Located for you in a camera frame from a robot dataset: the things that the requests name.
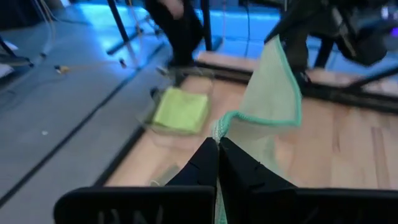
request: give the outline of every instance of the stand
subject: stand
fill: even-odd
[[[29,58],[26,57],[20,57],[17,56],[5,43],[5,41],[2,39],[2,37],[0,36],[0,47],[2,47],[4,49],[4,51],[7,53],[7,55],[4,54],[0,54],[0,63],[1,63],[1,59],[8,59],[10,61],[12,61],[12,63],[14,63],[15,61],[18,62],[28,62],[29,66],[32,66],[32,63],[30,62]]]
[[[118,8],[116,7],[116,3],[114,0],[107,0],[109,8],[111,9],[113,18],[116,22],[116,25],[119,29],[120,35],[122,36],[122,41],[115,44],[109,50],[106,51],[108,55],[115,54],[118,50],[120,50],[123,46],[125,46],[128,42],[132,41],[134,38],[138,36],[138,33],[134,31],[134,33],[127,35],[126,29],[124,28],[123,21],[120,17]]]

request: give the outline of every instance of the wooden platform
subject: wooden platform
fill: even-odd
[[[199,60],[253,69],[255,60],[202,53]],[[314,70],[313,80],[344,84],[356,77]],[[398,94],[398,84],[381,82],[371,91]],[[238,108],[245,86],[217,81],[210,121]],[[302,127],[276,138],[277,161],[302,187],[398,189],[398,117],[303,99]],[[109,179],[108,185],[149,185],[169,167],[181,169],[201,142],[188,149],[159,147],[144,134]]]

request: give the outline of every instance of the cloth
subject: cloth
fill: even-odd
[[[279,37],[261,54],[243,101],[214,125],[213,137],[232,140],[250,156],[283,177],[275,159],[274,136],[301,125],[301,93],[287,62]],[[215,223],[226,223],[221,191],[217,195]]]
[[[171,131],[197,134],[203,127],[209,108],[207,95],[170,87],[163,94],[152,122]]]

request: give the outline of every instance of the gray floor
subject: gray floor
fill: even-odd
[[[128,32],[134,23],[126,8],[119,8]],[[146,12],[138,9],[139,17]],[[149,63],[143,70],[122,69],[117,64],[94,66],[59,75],[54,65],[81,65],[103,60],[124,58],[133,64],[131,49],[138,52],[139,39],[131,42],[112,57],[105,50],[120,40],[110,11],[106,6],[84,5],[68,8],[57,16],[91,26],[56,22],[57,41],[48,59],[21,76],[7,91],[0,90],[0,197],[6,194],[45,155],[76,127],[120,83],[133,78],[115,97],[90,119],[54,156],[33,176],[5,206],[0,208],[0,223],[52,223],[52,207],[65,192],[92,185],[108,166],[131,133],[139,126],[136,116],[148,107],[149,89],[163,79],[154,68],[170,56],[166,45],[148,62],[146,58],[164,38],[144,38],[140,63]],[[222,13],[212,12],[214,35],[222,34]],[[220,52],[245,56],[248,37],[247,17],[241,13],[227,15],[226,36]],[[277,15],[251,14],[249,58],[257,58],[262,40],[272,29]],[[43,24],[35,27],[1,32],[3,37],[20,47],[18,54],[36,56],[47,38]],[[319,41],[310,39],[310,62],[315,61]],[[395,55],[366,69],[346,61],[333,53],[327,68],[342,72],[367,74],[396,63]]]

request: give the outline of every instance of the cable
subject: cable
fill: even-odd
[[[66,66],[66,65],[56,65],[54,68],[59,74],[65,74],[70,71],[82,71],[82,70],[88,70],[91,68],[97,68],[98,66],[102,65],[109,65],[109,64],[120,64],[122,68],[130,68],[130,69],[137,69],[138,66],[129,66],[125,63],[124,59],[119,59],[119,61],[114,61],[114,60],[106,60],[106,61],[100,61],[96,63],[91,63],[91,64],[83,64],[83,65],[72,65],[72,66]]]
[[[137,59],[137,57],[134,57],[134,58],[136,59],[136,64],[139,65],[139,59],[142,56],[142,52],[143,52],[142,47],[143,47],[144,44],[143,44],[143,41],[142,41],[141,27],[139,27],[138,17],[137,17],[137,14],[136,14],[133,6],[132,6],[131,0],[129,0],[129,9],[131,11],[131,14],[132,14],[134,20],[136,21],[136,31],[138,33],[138,38],[139,38],[139,54],[138,54],[138,59]]]
[[[149,182],[149,184],[150,184],[150,186],[153,186],[153,187],[160,187],[160,183],[158,183],[158,181],[156,181],[156,180],[151,180]]]
[[[245,2],[246,2],[246,4],[245,4],[244,8],[245,8],[245,10],[246,10],[246,15],[247,15],[247,18],[248,18],[248,39],[247,39],[247,41],[246,41],[246,50],[244,51],[244,57],[247,58],[247,57],[248,57],[248,51],[249,51],[249,41],[250,41],[250,39],[251,39],[251,38],[250,38],[251,30],[250,30],[249,1],[248,1],[248,0],[245,0]]]
[[[223,36],[221,37],[221,46],[224,47],[226,38],[226,0],[223,0]]]
[[[57,22],[65,22],[65,23],[70,23],[70,24],[79,24],[79,25],[83,25],[83,26],[92,26],[92,24],[90,24],[89,22],[80,22],[80,21],[69,21],[69,20],[65,20],[65,19],[59,19],[57,18],[50,10],[49,5],[47,3],[45,3],[43,5],[45,8],[47,8],[51,18]]]
[[[46,80],[42,80],[37,83],[31,84],[29,86],[25,86],[24,87],[25,90],[23,93],[15,92],[14,90],[7,90],[5,93],[11,94],[11,97],[0,105],[0,116],[3,113],[12,111],[13,109],[15,109],[18,106],[20,106],[21,104],[23,104],[23,102],[25,101],[27,96],[30,96],[39,87],[42,87],[43,85],[52,84],[52,83],[62,82],[66,79],[67,79],[67,76],[63,75],[58,78],[49,78]]]

